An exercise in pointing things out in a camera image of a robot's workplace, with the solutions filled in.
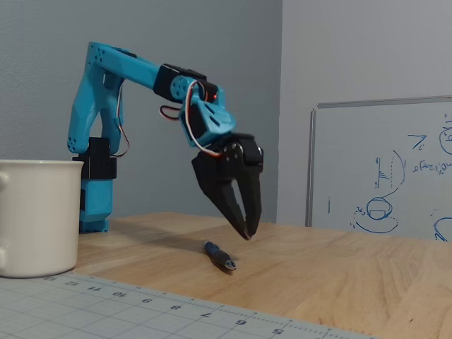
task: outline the blue robotic arm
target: blue robotic arm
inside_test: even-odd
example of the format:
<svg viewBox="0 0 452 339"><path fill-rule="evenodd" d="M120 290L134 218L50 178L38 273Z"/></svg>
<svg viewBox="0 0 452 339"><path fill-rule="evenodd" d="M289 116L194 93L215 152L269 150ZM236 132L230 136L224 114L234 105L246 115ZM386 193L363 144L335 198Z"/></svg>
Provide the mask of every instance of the blue robotic arm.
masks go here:
<svg viewBox="0 0 452 339"><path fill-rule="evenodd" d="M74 100L67 147L83 161L81 232L108 230L112 212L114 154L121 142L122 83L139 83L165 99L182 104L178 118L189 145L201 152L192 160L203 193L245 239L256 232L261 215L259 175L263 151L254 137L233 133L235 118L225 109L224 92L195 71L156 65L126 49L97 42L88 45L85 71ZM97 116L102 137L91 138ZM243 217L231 186L237 180L246 213Z"/></svg>

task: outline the white mug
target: white mug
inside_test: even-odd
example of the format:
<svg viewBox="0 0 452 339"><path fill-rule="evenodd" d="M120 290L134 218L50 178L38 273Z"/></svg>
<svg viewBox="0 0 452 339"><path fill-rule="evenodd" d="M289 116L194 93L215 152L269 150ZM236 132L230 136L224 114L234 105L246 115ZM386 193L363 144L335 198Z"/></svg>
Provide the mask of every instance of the white mug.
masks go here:
<svg viewBox="0 0 452 339"><path fill-rule="evenodd" d="M76 265L82 166L0 160L0 276L36 278Z"/></svg>

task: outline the pen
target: pen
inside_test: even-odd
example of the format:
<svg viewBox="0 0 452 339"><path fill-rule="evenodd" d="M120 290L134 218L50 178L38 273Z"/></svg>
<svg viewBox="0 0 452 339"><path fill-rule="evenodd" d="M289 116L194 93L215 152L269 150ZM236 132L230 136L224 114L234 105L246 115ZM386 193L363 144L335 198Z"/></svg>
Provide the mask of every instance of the pen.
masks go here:
<svg viewBox="0 0 452 339"><path fill-rule="evenodd" d="M219 267L226 268L228 270L236 270L235 262L231 259L230 255L222 251L220 247L208 240L203 241L203 247L207 255L212 262Z"/></svg>

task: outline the cutting mat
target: cutting mat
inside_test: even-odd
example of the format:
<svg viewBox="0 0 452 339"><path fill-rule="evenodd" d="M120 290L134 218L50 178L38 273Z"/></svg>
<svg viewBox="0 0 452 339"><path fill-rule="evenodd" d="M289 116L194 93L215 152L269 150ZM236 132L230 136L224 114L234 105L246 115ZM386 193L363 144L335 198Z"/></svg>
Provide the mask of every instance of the cutting mat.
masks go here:
<svg viewBox="0 0 452 339"><path fill-rule="evenodd" d="M75 273L0 278L0 339L371 339Z"/></svg>

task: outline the wooden table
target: wooden table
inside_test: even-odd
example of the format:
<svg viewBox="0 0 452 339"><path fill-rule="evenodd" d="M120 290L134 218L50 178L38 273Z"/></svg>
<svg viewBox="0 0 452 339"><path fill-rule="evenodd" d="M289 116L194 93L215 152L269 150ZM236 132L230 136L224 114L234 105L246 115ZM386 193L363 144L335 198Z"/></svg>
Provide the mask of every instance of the wooden table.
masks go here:
<svg viewBox="0 0 452 339"><path fill-rule="evenodd" d="M228 275L202 240L237 259ZM243 240L221 218L174 213L80 236L76 272L380 338L452 338L452 246L261 224Z"/></svg>

